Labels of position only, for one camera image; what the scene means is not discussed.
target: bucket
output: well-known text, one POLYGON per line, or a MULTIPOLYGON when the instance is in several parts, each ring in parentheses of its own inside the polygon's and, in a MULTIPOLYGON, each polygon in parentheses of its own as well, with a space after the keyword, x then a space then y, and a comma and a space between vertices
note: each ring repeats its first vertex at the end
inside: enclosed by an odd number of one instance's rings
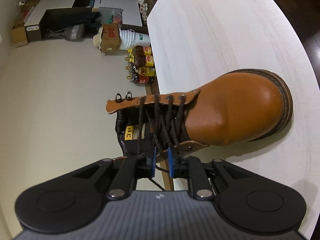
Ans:
POLYGON ((121 39, 121 50, 128 50, 137 45, 150 46, 149 35, 135 33, 133 30, 119 30, 121 39))

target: white bucket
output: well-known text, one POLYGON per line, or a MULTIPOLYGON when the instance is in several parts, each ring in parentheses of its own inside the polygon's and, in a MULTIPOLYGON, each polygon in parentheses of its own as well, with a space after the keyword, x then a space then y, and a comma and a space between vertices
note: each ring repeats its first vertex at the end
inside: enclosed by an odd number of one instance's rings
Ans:
POLYGON ((133 30, 120 30, 121 50, 128 50, 137 45, 150 46, 149 35, 135 33, 133 30))

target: dark floor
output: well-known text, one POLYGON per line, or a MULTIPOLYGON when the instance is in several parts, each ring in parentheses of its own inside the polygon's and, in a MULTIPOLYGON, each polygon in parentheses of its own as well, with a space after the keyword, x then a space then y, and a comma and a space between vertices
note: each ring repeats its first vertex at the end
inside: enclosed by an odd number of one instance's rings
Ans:
MULTIPOLYGON (((149 11, 157 0, 147 0, 149 11)), ((320 84, 320 0, 274 0, 283 11, 309 57, 320 84)), ((153 94, 159 93, 158 83, 151 85, 153 94)), ((318 219, 311 240, 320 239, 320 219, 318 219)))

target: table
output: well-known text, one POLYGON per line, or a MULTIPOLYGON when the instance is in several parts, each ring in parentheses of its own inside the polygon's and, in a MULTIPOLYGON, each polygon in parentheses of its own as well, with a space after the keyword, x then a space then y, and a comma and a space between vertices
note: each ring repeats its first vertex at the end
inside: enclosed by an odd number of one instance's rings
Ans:
MULTIPOLYGON (((285 130, 194 155, 203 162, 226 159, 300 192, 307 203, 300 232, 310 238, 320 211, 320 91, 307 54, 276 3, 158 0, 147 23, 162 94, 189 91, 241 68, 270 70, 286 81, 294 114, 285 130)), ((174 183, 176 190, 186 188, 182 180, 174 183)))

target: boot sole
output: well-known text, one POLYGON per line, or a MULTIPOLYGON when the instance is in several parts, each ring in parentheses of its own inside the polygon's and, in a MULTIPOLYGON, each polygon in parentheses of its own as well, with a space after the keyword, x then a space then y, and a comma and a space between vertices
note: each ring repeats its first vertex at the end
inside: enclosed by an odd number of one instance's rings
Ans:
POLYGON ((282 99, 283 99, 283 111, 282 111, 282 116, 280 118, 279 123, 269 132, 266 134, 252 140, 261 140, 263 138, 266 138, 270 135, 273 135, 279 131, 281 131, 291 120, 292 113, 293 113, 293 101, 292 101, 292 96, 290 93, 290 90, 287 86, 287 84, 284 82, 284 80, 279 77, 277 74, 267 71, 267 70, 262 70, 262 69, 239 69, 232 71, 230 73, 252 73, 260 76, 264 76, 271 80, 279 89, 282 99))

